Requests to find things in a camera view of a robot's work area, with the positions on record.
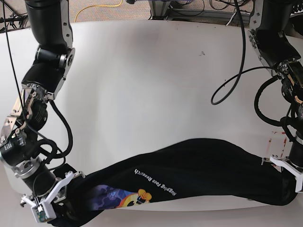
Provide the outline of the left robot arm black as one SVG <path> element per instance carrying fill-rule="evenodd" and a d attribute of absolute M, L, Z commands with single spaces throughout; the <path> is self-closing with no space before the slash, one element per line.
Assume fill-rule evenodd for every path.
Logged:
<path fill-rule="evenodd" d="M 296 179 L 296 193 L 303 191 L 303 66 L 301 56 L 289 43 L 284 29 L 290 19 L 295 0 L 255 0 L 250 14 L 248 36 L 252 47 L 272 78 L 261 85 L 254 100 L 258 117 L 264 122 L 283 128 L 292 147 L 288 157 L 272 156 L 269 161 L 280 166 Z M 269 119 L 259 109 L 264 89 L 281 80 L 281 93 L 290 103 L 285 117 Z"/>

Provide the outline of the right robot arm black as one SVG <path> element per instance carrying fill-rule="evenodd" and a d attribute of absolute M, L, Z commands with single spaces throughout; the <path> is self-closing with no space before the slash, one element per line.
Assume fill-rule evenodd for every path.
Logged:
<path fill-rule="evenodd" d="M 30 195 L 22 196 L 20 204 L 30 207 L 36 222 L 78 227 L 81 221 L 68 198 L 68 185 L 82 173 L 65 162 L 48 168 L 52 160 L 65 159 L 73 146 L 71 128 L 54 103 L 75 55 L 69 3 L 27 0 L 25 5 L 39 46 L 33 65 L 17 84 L 18 97 L 1 129 L 0 160 L 31 190 Z M 40 133 L 49 105 L 67 130 L 66 150 Z"/>

